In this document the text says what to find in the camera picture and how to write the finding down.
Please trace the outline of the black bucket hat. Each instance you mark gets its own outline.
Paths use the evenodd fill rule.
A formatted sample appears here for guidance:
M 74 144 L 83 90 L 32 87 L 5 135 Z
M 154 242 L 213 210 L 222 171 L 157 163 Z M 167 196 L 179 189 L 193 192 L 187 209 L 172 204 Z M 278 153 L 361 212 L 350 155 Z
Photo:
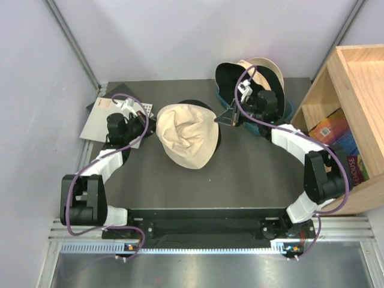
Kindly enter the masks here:
M 179 104 L 195 105 L 195 106 L 199 106 L 199 107 L 208 109 L 211 112 L 213 111 L 207 104 L 205 104 L 204 102 L 199 101 L 199 100 L 194 100 L 194 99 L 182 100 L 182 101 L 179 102 Z M 217 139 L 217 144 L 216 144 L 214 152 L 217 151 L 217 149 L 219 148 L 220 144 L 221 144 L 221 130 L 220 130 L 220 126 L 218 125 L 218 139 Z

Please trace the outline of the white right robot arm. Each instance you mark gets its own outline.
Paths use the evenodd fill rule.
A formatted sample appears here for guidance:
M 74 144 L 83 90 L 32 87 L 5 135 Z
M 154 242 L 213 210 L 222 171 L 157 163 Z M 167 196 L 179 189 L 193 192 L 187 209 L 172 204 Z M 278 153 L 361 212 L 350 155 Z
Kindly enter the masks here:
M 258 106 L 245 110 L 242 98 L 243 95 L 235 89 L 232 102 L 215 122 L 231 127 L 237 127 L 241 122 L 256 123 L 262 137 L 283 148 L 304 166 L 304 191 L 282 214 L 282 234 L 292 238 L 302 230 L 302 223 L 313 215 L 339 211 L 347 203 L 352 187 L 343 149 L 312 139 L 281 119 L 264 121 Z

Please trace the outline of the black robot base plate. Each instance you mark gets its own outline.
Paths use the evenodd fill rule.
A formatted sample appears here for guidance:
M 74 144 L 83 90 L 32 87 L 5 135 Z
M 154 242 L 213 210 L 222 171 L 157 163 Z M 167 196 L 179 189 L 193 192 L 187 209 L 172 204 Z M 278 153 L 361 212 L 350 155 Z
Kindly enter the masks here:
M 280 223 L 283 208 L 131 209 L 128 223 L 145 233 L 144 248 L 268 248 L 275 239 L 315 236 L 313 222 Z

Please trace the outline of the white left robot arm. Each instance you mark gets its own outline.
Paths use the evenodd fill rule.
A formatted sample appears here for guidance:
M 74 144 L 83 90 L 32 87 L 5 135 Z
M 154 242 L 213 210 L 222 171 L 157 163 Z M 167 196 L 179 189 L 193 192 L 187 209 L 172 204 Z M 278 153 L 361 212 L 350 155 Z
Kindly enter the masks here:
M 60 221 L 72 226 L 115 226 L 123 238 L 136 231 L 128 210 L 107 204 L 104 185 L 128 160 L 132 143 L 154 134 L 156 120 L 142 112 L 125 117 L 113 113 L 107 118 L 106 141 L 91 166 L 76 175 L 65 175 L 61 182 Z

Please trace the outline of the cream bucket hat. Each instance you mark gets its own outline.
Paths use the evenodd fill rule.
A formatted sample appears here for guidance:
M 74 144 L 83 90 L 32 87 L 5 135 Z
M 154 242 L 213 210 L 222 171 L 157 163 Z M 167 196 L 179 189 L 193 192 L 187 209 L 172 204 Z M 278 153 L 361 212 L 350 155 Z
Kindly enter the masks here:
M 170 104 L 157 114 L 156 135 L 172 161 L 187 169 L 201 169 L 215 153 L 216 117 L 199 106 Z

